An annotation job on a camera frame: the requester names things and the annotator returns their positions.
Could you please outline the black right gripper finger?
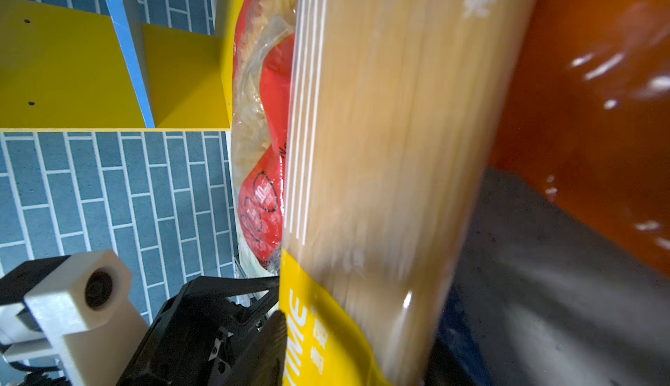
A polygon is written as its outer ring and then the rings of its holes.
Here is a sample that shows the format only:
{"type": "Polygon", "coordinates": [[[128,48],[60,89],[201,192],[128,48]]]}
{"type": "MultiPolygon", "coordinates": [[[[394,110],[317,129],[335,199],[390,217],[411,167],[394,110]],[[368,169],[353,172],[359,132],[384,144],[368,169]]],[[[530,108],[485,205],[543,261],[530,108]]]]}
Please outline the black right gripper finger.
{"type": "Polygon", "coordinates": [[[281,385],[286,347],[286,316],[278,310],[232,366],[223,385],[281,385]]]}

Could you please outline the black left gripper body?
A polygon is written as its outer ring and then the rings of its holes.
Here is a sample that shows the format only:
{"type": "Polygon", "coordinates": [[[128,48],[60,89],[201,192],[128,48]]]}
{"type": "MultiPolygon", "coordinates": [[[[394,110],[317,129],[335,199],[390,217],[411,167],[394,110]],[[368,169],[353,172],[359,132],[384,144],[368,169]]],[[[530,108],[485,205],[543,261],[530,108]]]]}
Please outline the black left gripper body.
{"type": "Polygon", "coordinates": [[[277,276],[187,282],[164,303],[118,383],[223,385],[278,297],[277,276]]]}

